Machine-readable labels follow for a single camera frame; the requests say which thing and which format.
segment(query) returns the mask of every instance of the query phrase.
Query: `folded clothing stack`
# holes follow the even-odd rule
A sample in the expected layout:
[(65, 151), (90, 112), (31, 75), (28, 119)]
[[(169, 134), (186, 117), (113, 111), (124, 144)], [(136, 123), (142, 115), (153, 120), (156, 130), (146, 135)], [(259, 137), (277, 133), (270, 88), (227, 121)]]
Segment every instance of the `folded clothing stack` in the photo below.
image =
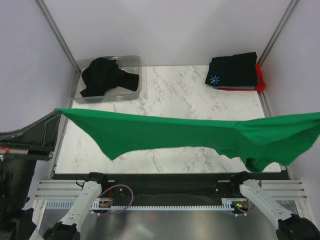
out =
[(90, 63), (82, 74), (86, 88), (81, 91), (83, 97), (103, 96), (116, 87), (137, 91), (139, 75), (121, 70), (116, 60), (99, 57)]
[(255, 52), (214, 57), (205, 84), (220, 90), (263, 91), (266, 85), (256, 61)]

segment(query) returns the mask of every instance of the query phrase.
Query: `marble table top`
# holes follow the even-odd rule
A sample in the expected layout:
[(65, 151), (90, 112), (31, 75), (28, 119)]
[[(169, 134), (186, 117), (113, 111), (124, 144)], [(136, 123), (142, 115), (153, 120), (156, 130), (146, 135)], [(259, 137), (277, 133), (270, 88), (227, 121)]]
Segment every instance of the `marble table top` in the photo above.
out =
[[(208, 66), (142, 68), (143, 90), (130, 101), (79, 104), (72, 108), (145, 116), (206, 120), (251, 120), (264, 113), (256, 91), (223, 91), (205, 85)], [(206, 147), (179, 147), (125, 153), (111, 161), (98, 145), (68, 121), (56, 174), (101, 173), (234, 173), (247, 170), (238, 158)], [(272, 163), (264, 172), (280, 172)]]

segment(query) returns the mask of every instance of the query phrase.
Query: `green cloth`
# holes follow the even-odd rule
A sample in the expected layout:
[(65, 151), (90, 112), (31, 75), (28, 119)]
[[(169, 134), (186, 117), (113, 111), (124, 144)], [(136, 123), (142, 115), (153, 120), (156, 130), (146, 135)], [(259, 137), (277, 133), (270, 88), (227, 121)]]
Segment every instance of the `green cloth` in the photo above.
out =
[(289, 165), (320, 134), (319, 112), (220, 121), (57, 110), (89, 134), (111, 160), (134, 150), (208, 147), (228, 158), (240, 157), (248, 170), (261, 172), (272, 162)]

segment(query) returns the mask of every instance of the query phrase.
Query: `white wall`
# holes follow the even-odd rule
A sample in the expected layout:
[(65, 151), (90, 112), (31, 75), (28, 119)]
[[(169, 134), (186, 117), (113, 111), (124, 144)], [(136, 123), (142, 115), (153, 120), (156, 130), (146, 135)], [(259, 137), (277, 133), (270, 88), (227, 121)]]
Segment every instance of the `white wall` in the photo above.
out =
[[(320, 112), (320, 1), (297, 5), (262, 66), (274, 115)], [(289, 167), (301, 179), (320, 227), (320, 139)]]
[[(67, 107), (71, 69), (34, 0), (0, 1), (0, 132)], [(30, 197), (48, 170), (48, 162), (37, 163)]]
[(146, 66), (261, 55), (290, 0), (44, 0), (76, 60), (138, 55)]

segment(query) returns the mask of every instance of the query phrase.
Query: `plastic tray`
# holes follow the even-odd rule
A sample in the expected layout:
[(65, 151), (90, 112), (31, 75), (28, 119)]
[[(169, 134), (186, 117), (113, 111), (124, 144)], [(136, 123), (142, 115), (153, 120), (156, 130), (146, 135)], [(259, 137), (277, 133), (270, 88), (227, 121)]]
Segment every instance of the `plastic tray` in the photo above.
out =
[[(125, 101), (139, 98), (139, 95), (142, 90), (141, 58), (139, 56), (104, 56), (104, 58), (116, 60), (116, 63), (118, 64), (119, 68), (126, 71), (127, 73), (138, 74), (138, 89), (136, 91), (131, 91), (117, 86), (116, 88), (107, 91), (103, 96), (82, 97), (80, 92), (86, 88), (86, 85), (81, 77), (81, 74), (79, 74), (78, 77), (74, 77), (70, 81), (70, 97), (79, 104), (100, 103), (109, 101)], [(81, 71), (83, 71), (87, 67), (89, 67), (90, 63), (95, 59), (96, 58), (79, 60), (77, 61), (77, 64), (79, 65)]]

